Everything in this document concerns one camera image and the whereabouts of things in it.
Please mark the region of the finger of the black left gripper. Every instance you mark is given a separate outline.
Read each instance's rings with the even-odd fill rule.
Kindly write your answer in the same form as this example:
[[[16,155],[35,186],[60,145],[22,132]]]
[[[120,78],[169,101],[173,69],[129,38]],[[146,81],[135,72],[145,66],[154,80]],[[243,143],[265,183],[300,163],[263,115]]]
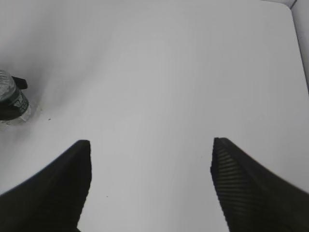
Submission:
[[[21,114],[20,114],[20,110],[18,107],[13,106],[13,105],[9,106],[6,104],[0,105],[0,120],[1,121],[10,121],[20,116]]]
[[[25,79],[22,79],[22,78],[18,78],[18,77],[12,77],[16,86],[19,88],[19,89],[27,89],[28,88],[28,83]]]

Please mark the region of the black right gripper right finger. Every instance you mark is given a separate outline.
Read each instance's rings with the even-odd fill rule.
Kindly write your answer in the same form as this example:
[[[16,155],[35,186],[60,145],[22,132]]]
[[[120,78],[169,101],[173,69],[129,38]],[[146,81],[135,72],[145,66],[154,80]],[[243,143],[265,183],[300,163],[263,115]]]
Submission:
[[[211,177],[231,232],[307,232],[309,195],[227,138],[213,140]]]

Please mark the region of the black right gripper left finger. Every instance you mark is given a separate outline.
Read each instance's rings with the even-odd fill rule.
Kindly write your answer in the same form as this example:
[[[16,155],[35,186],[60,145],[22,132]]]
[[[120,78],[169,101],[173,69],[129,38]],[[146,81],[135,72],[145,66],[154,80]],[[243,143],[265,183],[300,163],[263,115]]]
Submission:
[[[77,232],[92,180],[91,145],[79,140],[0,196],[2,232]]]

